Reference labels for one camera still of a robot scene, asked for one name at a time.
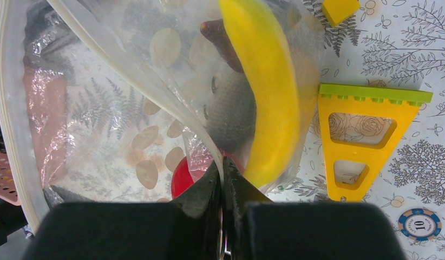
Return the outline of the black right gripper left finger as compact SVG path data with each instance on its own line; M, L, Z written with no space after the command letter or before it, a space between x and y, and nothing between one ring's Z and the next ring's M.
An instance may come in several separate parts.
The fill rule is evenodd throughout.
M44 218L25 259L219 259L217 169L167 203L63 203Z

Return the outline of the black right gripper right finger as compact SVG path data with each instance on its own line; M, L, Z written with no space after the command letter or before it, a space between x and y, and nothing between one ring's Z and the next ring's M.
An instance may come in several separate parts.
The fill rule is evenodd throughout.
M383 212L366 203L275 203L225 157L224 225L232 259L405 259Z

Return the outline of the yellow toy banana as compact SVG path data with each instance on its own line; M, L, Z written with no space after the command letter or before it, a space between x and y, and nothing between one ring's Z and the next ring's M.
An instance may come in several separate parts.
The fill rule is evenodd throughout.
M286 36L263 1L219 1L226 33L256 102L244 177L260 188L287 168L299 141L299 100Z

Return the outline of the grey toy fish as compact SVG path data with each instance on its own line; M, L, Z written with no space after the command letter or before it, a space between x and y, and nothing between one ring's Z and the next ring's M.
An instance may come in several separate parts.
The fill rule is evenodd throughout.
M216 146L234 153L251 141L256 122L256 102L243 73L231 68L212 77L213 97L204 107L205 129Z

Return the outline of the clear zip top bag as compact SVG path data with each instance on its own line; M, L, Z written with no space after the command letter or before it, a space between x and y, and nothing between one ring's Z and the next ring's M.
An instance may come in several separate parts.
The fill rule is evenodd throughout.
M0 1L0 124L32 232L68 202L165 202L179 161L219 149L200 32L217 1ZM242 165L253 138L233 154Z

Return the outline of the dark red toy fig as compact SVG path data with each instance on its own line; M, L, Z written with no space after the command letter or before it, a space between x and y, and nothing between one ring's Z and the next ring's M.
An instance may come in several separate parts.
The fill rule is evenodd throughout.
M204 21L200 25L200 32L209 40L224 61L237 73L244 73L235 49L228 37L222 19Z

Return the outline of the yellow triangle toy block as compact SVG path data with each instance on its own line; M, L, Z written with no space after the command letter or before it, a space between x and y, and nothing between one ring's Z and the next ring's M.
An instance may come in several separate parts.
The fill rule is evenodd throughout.
M363 199L420 107L420 90L322 83L318 116L330 199Z

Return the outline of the yellow toy brick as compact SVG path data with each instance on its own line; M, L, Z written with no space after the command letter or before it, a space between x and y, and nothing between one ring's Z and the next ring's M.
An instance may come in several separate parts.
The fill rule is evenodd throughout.
M322 12L332 27L338 26L360 8L358 0L324 0Z

